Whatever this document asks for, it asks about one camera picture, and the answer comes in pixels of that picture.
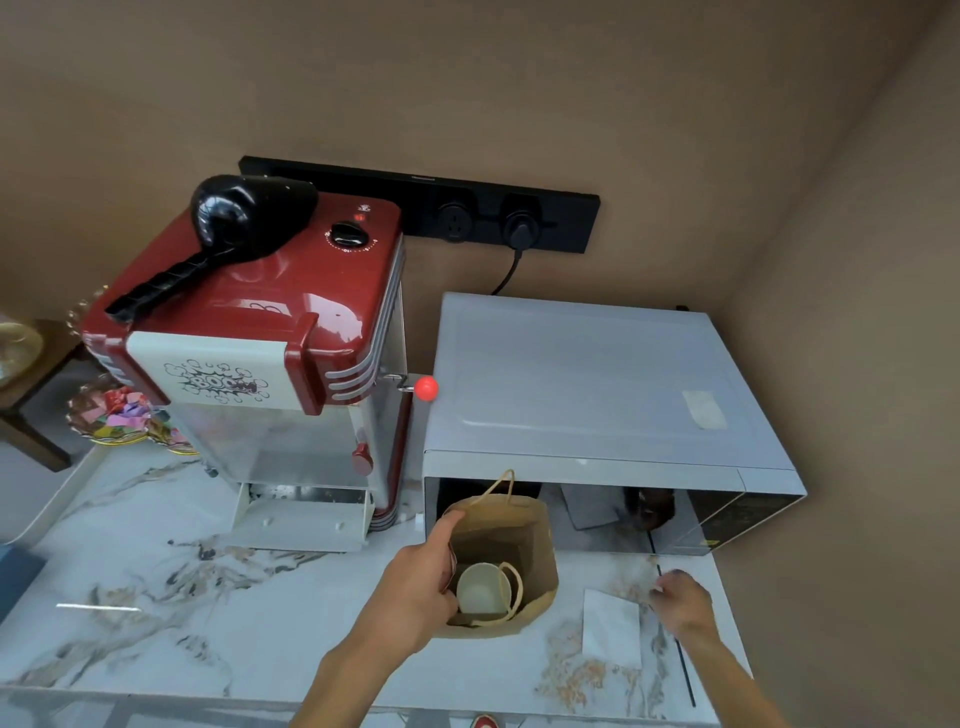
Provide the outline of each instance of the wall socket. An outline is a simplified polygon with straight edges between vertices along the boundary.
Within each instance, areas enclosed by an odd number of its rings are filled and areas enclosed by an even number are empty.
[[[312,182],[321,192],[357,195],[396,203],[405,235],[439,237],[451,243],[504,245],[504,226],[519,212],[539,226],[534,250],[582,253],[600,208],[597,195],[516,187],[490,182],[379,172],[287,159],[243,157],[244,175]]]

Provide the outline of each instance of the power cord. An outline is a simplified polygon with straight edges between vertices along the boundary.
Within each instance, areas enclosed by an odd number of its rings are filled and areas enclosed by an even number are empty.
[[[506,278],[500,281],[500,285],[498,285],[496,288],[493,289],[491,296],[495,296],[496,294],[498,294],[500,291],[503,290],[503,287],[510,282],[510,279],[514,276],[514,273],[516,272],[516,266],[520,264],[520,259],[522,257],[523,257],[522,250],[514,251],[514,264],[510,266],[510,270],[507,272]]]
[[[532,248],[539,238],[540,223],[532,214],[526,210],[518,210],[507,216],[503,225],[503,242],[513,249],[514,264],[510,266],[506,278],[493,289],[491,296],[496,296],[510,282],[516,272],[516,266],[520,264],[520,259],[523,257],[523,251]]]

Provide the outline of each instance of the sticker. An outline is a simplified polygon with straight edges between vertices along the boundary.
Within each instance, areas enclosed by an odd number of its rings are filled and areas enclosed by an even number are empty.
[[[727,418],[723,416],[720,405],[712,392],[684,391],[686,408],[690,417],[701,429],[727,429]]]

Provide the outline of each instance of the bag handle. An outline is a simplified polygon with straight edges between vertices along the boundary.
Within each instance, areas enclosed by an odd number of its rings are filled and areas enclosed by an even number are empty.
[[[496,479],[496,482],[494,482],[490,488],[484,491],[483,494],[481,494],[480,496],[477,496],[476,500],[474,500],[470,505],[476,505],[485,497],[487,497],[489,494],[491,494],[493,490],[496,488],[496,486],[498,486],[500,483],[506,480],[508,476],[510,477],[510,485],[507,486],[507,502],[509,503],[511,496],[514,494],[514,482],[516,481],[516,473],[514,473],[513,468],[510,468],[509,470],[504,471],[503,474]]]
[[[514,573],[514,578],[516,579],[516,596],[514,597],[514,603],[510,606],[510,609],[507,611],[503,617],[498,617],[497,619],[475,619],[470,623],[471,627],[495,627],[497,624],[503,624],[506,621],[510,621],[516,617],[516,612],[520,608],[520,602],[523,600],[523,579],[520,578],[520,572],[514,568],[513,564],[509,562],[503,562],[500,565],[500,570],[509,569]],[[503,584],[500,585],[500,595],[503,596]]]

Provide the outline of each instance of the white cup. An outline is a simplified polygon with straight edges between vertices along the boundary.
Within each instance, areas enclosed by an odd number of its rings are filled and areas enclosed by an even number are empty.
[[[505,615],[513,592],[507,574],[496,564],[467,567],[457,582],[457,601],[465,615]]]

